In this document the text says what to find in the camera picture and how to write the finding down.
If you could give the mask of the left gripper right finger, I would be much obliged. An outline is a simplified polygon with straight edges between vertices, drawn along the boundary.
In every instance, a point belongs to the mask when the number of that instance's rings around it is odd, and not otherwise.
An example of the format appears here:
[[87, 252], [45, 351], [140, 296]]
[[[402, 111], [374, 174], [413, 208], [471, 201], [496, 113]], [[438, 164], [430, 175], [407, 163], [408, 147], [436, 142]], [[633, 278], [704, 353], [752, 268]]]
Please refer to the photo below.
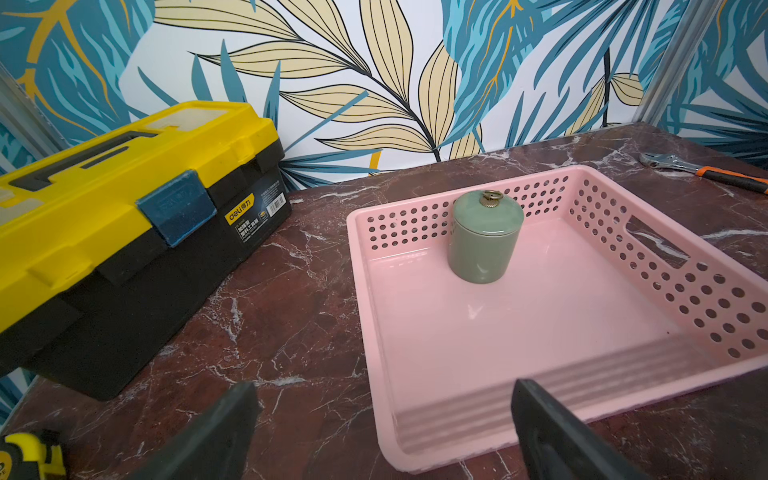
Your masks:
[[511, 414], [531, 479], [646, 479], [532, 379], [515, 382]]

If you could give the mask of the green tea canister back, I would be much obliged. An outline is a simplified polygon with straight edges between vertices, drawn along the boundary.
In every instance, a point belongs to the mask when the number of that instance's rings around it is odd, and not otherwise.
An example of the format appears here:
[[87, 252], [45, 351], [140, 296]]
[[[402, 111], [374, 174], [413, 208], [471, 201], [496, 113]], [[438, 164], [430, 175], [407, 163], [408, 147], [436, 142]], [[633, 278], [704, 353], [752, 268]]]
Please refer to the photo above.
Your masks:
[[489, 284], [505, 274], [524, 222], [520, 205], [498, 190], [460, 196], [452, 209], [448, 264], [455, 275]]

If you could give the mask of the pink perforated plastic basket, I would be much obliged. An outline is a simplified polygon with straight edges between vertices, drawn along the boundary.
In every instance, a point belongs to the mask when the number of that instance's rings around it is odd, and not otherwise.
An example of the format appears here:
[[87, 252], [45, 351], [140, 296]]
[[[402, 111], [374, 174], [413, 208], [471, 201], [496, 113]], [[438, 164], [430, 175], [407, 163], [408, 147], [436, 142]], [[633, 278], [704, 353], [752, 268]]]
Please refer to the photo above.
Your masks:
[[420, 473], [518, 437], [531, 378], [591, 422], [767, 364], [767, 283], [586, 166], [497, 181], [524, 223], [505, 275], [448, 265], [458, 191], [346, 220], [379, 447]]

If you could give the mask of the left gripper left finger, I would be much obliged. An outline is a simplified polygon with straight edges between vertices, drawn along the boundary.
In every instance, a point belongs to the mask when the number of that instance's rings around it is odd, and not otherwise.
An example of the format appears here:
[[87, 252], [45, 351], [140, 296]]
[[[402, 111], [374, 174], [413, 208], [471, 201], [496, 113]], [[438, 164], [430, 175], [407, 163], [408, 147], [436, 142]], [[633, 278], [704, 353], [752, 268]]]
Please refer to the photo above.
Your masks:
[[240, 479], [259, 415], [256, 387], [238, 383], [128, 477]]

